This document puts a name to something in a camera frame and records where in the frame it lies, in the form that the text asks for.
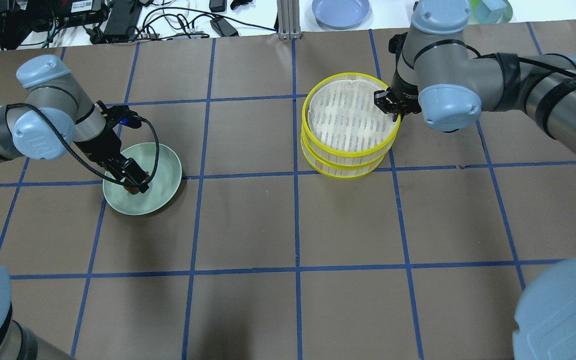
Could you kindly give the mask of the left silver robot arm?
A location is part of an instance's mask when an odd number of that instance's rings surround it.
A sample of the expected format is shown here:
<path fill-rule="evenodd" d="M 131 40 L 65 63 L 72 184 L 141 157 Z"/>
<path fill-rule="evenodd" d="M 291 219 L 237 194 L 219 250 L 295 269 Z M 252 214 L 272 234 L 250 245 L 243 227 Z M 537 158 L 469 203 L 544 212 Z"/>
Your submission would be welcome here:
<path fill-rule="evenodd" d="M 0 164 L 16 158 L 54 160 L 70 153 L 83 167 L 131 194 L 146 193 L 156 169 L 145 171 L 121 154 L 116 125 L 134 129 L 146 120 L 126 105 L 93 102 L 59 57 L 39 55 L 16 77 L 29 91 L 20 104 L 0 105 Z M 68 353 L 14 319 L 8 269 L 0 264 L 0 360 L 70 360 Z"/>

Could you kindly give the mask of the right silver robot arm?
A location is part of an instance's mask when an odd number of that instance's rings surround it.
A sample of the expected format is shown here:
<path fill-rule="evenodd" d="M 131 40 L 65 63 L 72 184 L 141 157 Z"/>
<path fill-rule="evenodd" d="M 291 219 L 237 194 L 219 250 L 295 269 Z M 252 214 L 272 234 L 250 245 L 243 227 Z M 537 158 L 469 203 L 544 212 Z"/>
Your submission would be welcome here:
<path fill-rule="evenodd" d="M 374 104 L 396 117 L 421 113 L 444 133 L 474 125 L 482 112 L 522 111 L 576 155 L 576 55 L 471 58 L 463 32 L 472 11 L 468 0 L 419 0 L 409 30 L 390 41 L 395 72 Z M 523 290 L 514 321 L 515 360 L 576 360 L 576 258 Z"/>

